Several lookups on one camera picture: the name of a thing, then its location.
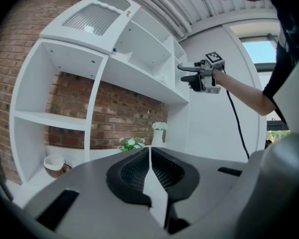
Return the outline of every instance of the gray plastic surface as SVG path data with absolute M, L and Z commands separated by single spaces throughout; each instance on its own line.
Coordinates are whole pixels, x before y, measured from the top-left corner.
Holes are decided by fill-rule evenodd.
M 201 220 L 173 239 L 257 238 L 299 190 L 299 135 L 254 152 L 228 194 Z
M 299 135 L 254 152 L 247 164 L 163 150 L 200 173 L 193 194 L 174 204 L 177 216 L 191 222 L 180 232 L 168 235 L 147 207 L 126 204 L 108 189 L 108 168 L 137 150 L 75 167 L 39 192 L 25 210 L 36 218 L 67 188 L 80 192 L 56 230 L 69 238 L 252 239 L 281 215 L 299 190 Z M 222 166 L 243 172 L 240 177 L 218 172 Z
M 56 233 L 72 239 L 152 239 L 167 232 L 151 216 L 148 207 L 126 204 L 108 188 L 105 175 L 111 165 L 137 150 L 97 159 L 73 168 L 39 192 L 25 211 L 36 218 L 64 190 L 80 193 Z
M 184 154 L 170 149 L 159 148 L 167 154 L 174 156 L 194 166 L 200 175 L 200 182 L 192 195 L 183 201 L 174 204 L 177 216 L 194 223 L 222 200 L 237 182 L 238 177 L 218 172 L 218 168 L 227 167 L 244 170 L 246 163 L 203 158 Z

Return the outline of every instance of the black cable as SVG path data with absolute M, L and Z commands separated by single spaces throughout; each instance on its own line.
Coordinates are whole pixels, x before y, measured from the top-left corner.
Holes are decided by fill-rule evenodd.
M 237 116 L 237 112 L 236 112 L 236 109 L 235 109 L 235 106 L 234 106 L 234 102 L 233 102 L 233 100 L 231 99 L 228 90 L 226 90 L 226 93 L 227 93 L 227 96 L 228 96 L 228 98 L 229 98 L 231 107 L 232 107 L 233 110 L 234 110 L 234 114 L 235 114 L 236 121 L 237 121 L 237 126 L 238 126 L 238 131 L 239 131 L 239 135 L 240 135 L 241 143 L 242 143 L 243 148 L 244 148 L 244 150 L 245 150 L 245 152 L 246 152 L 247 158 L 249 159 L 249 153 L 248 153 L 248 150 L 247 150 L 247 148 L 246 148 L 246 146 L 245 146 L 245 142 L 244 142 L 243 134 L 241 133 L 240 123 L 239 123 L 239 119 L 238 119 L 238 116 Z

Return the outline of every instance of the white vase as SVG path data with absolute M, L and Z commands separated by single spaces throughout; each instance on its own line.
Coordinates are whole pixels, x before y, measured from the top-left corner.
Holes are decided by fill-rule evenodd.
M 152 147 L 163 147 L 163 132 L 164 130 L 155 130 L 153 141 L 151 141 Z

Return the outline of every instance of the window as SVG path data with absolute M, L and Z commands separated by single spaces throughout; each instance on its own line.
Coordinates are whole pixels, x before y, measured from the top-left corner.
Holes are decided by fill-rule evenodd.
M 243 38 L 244 47 L 254 62 L 263 89 L 270 80 L 276 64 L 277 38 L 268 35 L 265 37 Z M 287 136 L 290 132 L 277 113 L 273 111 L 267 115 L 267 139 L 276 141 Z
M 243 45 L 254 64 L 276 62 L 276 49 L 271 41 L 244 42 Z

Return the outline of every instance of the white shelving unit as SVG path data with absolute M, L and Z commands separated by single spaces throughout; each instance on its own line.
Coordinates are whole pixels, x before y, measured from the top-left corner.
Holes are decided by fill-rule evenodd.
M 84 132 L 84 150 L 61 151 L 70 164 L 96 158 L 90 150 L 90 133 L 101 80 L 169 104 L 165 145 L 182 151 L 189 88 L 180 81 L 177 65 L 185 61 L 173 36 L 131 0 L 83 0 L 59 15 L 29 52 L 13 90 L 10 140 L 23 187 L 37 184 L 36 192 L 53 181 L 44 172 L 43 160 L 61 150 L 45 146 L 45 125 Z M 45 112 L 58 71 L 94 80 L 85 119 Z

